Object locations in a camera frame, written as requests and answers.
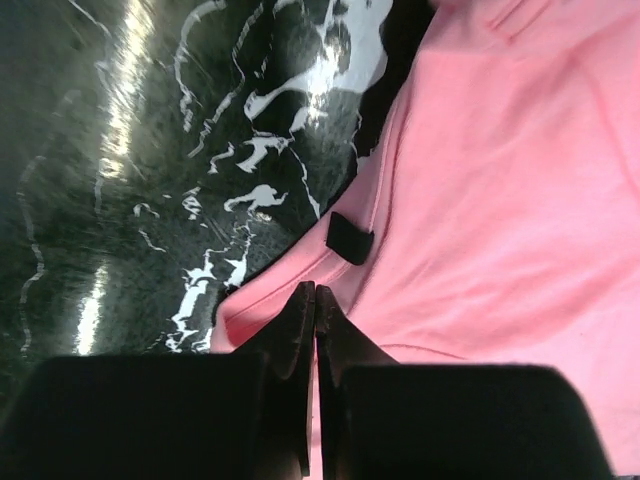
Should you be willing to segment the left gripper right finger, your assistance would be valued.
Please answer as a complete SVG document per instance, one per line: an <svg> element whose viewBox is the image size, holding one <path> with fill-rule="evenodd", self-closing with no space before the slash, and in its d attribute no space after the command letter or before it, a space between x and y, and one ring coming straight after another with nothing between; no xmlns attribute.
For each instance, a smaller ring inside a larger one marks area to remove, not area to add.
<svg viewBox="0 0 640 480"><path fill-rule="evenodd" d="M586 408L555 370L401 364L316 290L327 479L609 479Z"/></svg>

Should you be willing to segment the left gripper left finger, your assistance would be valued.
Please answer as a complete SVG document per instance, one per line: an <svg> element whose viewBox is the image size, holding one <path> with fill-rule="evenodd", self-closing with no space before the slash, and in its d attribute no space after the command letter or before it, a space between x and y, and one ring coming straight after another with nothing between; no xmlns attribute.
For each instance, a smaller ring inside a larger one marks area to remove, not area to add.
<svg viewBox="0 0 640 480"><path fill-rule="evenodd" d="M1 427L5 479L301 479L315 286L231 353L41 363Z"/></svg>

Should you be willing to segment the pink t-shirt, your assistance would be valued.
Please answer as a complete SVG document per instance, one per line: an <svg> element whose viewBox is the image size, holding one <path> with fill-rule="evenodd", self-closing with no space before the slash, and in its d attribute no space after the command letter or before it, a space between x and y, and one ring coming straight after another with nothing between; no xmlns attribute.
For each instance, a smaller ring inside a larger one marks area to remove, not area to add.
<svg viewBox="0 0 640 480"><path fill-rule="evenodd" d="M214 352L329 287L409 363L529 363L583 397L613 470L639 470L639 5L440 1L380 142L321 219L217 309Z"/></svg>

